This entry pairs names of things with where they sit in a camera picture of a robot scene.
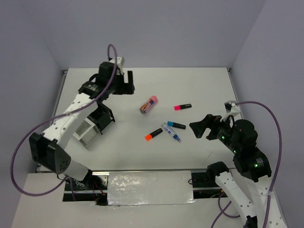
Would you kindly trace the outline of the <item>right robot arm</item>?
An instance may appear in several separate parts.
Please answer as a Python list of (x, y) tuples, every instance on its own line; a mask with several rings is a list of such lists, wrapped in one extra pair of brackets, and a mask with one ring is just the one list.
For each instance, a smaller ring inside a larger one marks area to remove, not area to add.
[(207, 140), (219, 140), (233, 152), (233, 163), (244, 178), (251, 197), (248, 198), (224, 162), (207, 167), (207, 182), (223, 189), (239, 213), (245, 228), (285, 228), (276, 194), (271, 191), (274, 179), (267, 157), (257, 148), (258, 134), (248, 120), (235, 121), (232, 116), (221, 121), (220, 115), (208, 114), (199, 122), (189, 124), (196, 138), (210, 129)]

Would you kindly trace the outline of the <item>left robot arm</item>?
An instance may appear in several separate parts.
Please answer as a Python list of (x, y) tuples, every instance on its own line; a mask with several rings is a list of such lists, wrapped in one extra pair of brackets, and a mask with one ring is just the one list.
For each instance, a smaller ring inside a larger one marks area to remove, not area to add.
[(90, 188), (99, 177), (72, 160), (65, 148), (80, 124), (90, 115), (97, 113), (102, 102), (110, 94), (132, 95), (135, 91), (133, 73), (128, 72), (128, 83), (124, 81), (124, 58), (114, 57), (99, 66), (98, 73), (79, 88), (73, 102), (65, 110), (64, 117), (57, 119), (41, 134), (32, 133), (29, 144), (35, 162), (74, 180), (81, 189)]

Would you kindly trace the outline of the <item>pink capped crayon tube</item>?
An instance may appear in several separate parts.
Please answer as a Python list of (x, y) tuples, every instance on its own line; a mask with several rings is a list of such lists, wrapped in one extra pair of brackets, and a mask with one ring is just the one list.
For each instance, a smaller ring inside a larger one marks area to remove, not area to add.
[(157, 104), (157, 102), (158, 102), (158, 98), (155, 95), (153, 95), (139, 108), (139, 111), (142, 114), (147, 114)]

